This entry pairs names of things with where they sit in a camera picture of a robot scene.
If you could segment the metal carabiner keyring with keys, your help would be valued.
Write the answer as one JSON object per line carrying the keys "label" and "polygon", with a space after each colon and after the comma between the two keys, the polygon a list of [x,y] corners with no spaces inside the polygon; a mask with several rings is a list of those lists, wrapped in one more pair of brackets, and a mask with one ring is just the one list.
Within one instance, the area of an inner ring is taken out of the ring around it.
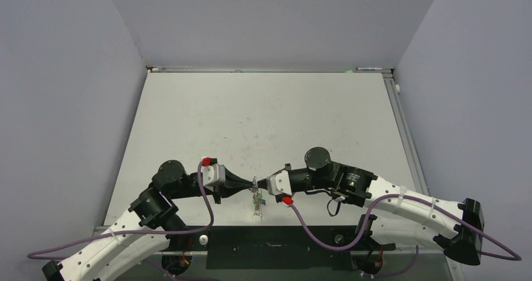
{"label": "metal carabiner keyring with keys", "polygon": [[263,198],[262,189],[258,186],[258,181],[256,177],[254,177],[252,180],[252,188],[250,191],[253,193],[253,218],[258,218],[260,221],[263,221],[262,208],[266,205],[266,202]]}

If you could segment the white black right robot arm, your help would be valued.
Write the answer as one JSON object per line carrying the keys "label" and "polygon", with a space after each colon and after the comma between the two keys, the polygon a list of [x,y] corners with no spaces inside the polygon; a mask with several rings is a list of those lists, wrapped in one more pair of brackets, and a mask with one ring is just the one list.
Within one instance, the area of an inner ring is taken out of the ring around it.
{"label": "white black right robot arm", "polygon": [[313,147],[304,156],[302,169],[285,168],[257,181],[278,202],[294,193],[323,189],[332,199],[368,210],[377,209],[400,217],[398,221],[377,218],[358,227],[355,242],[362,248],[374,244],[402,243],[443,251],[444,255],[466,265],[480,265],[484,217],[480,202],[446,201],[393,184],[381,176],[331,160],[323,147]]}

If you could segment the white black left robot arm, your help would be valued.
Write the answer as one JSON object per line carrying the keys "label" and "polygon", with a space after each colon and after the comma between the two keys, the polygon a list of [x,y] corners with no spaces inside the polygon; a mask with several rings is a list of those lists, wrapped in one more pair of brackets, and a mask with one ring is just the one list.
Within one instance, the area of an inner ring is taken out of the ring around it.
{"label": "white black left robot arm", "polygon": [[[215,217],[208,196],[222,198],[255,187],[229,172],[216,159],[204,158],[196,173],[188,174],[177,160],[162,163],[148,187],[101,235],[73,242],[85,247],[43,268],[47,280],[113,280],[158,250],[178,250],[192,235],[207,232]],[[190,228],[178,215],[174,199],[201,197],[210,216],[207,225]]]}

